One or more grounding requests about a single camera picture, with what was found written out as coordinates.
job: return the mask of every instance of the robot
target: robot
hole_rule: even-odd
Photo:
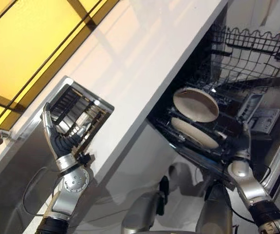
[[[62,189],[50,202],[37,234],[65,234],[76,204],[88,187],[89,174],[84,167],[88,158],[75,158],[72,148],[78,146],[86,126],[73,136],[61,136],[51,120],[50,104],[44,106],[42,121],[46,139],[54,155]],[[250,130],[243,123],[243,132],[237,139],[230,139],[234,149],[231,163],[226,170],[240,198],[252,215],[260,234],[280,234],[280,210],[264,187],[254,178],[250,166]],[[160,190],[141,195],[131,206],[122,221],[121,234],[192,234],[194,232],[158,231],[149,232],[156,214],[163,215],[168,200],[168,180],[163,178]],[[205,205],[200,214],[196,231],[204,234],[232,233],[232,210],[230,200],[222,183],[216,182],[207,191]]]

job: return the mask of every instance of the wire basket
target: wire basket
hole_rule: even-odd
[[[271,87],[272,79],[280,71],[280,62],[274,59],[275,53],[280,50],[280,34],[213,25],[207,38],[208,35],[210,47],[204,49],[198,46],[196,50],[209,56],[201,61],[197,69],[191,69],[191,64],[200,58],[197,51],[193,52],[150,113],[149,120],[172,145],[193,148],[208,157],[223,158],[227,154],[223,134],[232,137],[240,134],[237,114],[241,111],[246,113],[253,105],[257,108],[261,96]],[[201,89],[213,96],[219,106],[219,117],[211,123],[197,123],[182,115],[172,101],[173,94],[182,87]],[[188,136],[172,127],[172,117],[207,133],[220,147],[208,150],[193,144]]]
[[[211,33],[211,56],[202,62],[188,84],[241,100],[251,93],[266,93],[271,87],[269,81],[274,81],[280,71],[280,61],[275,60],[280,34],[262,34],[258,30],[250,33],[247,29],[218,25],[212,26]],[[266,82],[256,85],[264,78]]]

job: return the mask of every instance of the dish rack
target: dish rack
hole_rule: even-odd
[[[280,62],[274,57],[280,50],[280,34],[212,25],[203,40],[209,41],[210,47],[204,49],[198,46],[195,49],[148,119],[172,147],[186,147],[219,161],[229,154],[225,137],[240,134],[240,122],[251,119],[263,94],[277,78]],[[201,59],[197,66],[195,63],[200,60],[201,54],[208,56]],[[172,97],[184,87],[201,89],[210,94],[219,106],[219,117],[210,123],[197,123],[182,115],[175,108]],[[219,147],[204,149],[194,144],[188,136],[172,127],[172,117],[197,127],[217,141]]]
[[[87,125],[81,143],[73,149],[75,156],[85,151],[114,110],[109,103],[75,82],[64,86],[50,104],[53,124],[65,137],[74,135],[83,124]]]

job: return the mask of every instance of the beige plate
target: beige plate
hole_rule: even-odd
[[[219,144],[206,133],[179,118],[172,118],[171,124],[175,129],[189,136],[195,144],[203,148],[215,149],[219,147]]]
[[[199,89],[187,88],[173,96],[175,107],[196,122],[212,122],[219,115],[219,107],[212,96]]]

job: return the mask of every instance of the white countertop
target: white countertop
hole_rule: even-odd
[[[69,76],[115,107],[89,148],[101,182],[226,2],[121,0],[29,106],[12,136]],[[6,148],[0,146],[0,155]]]

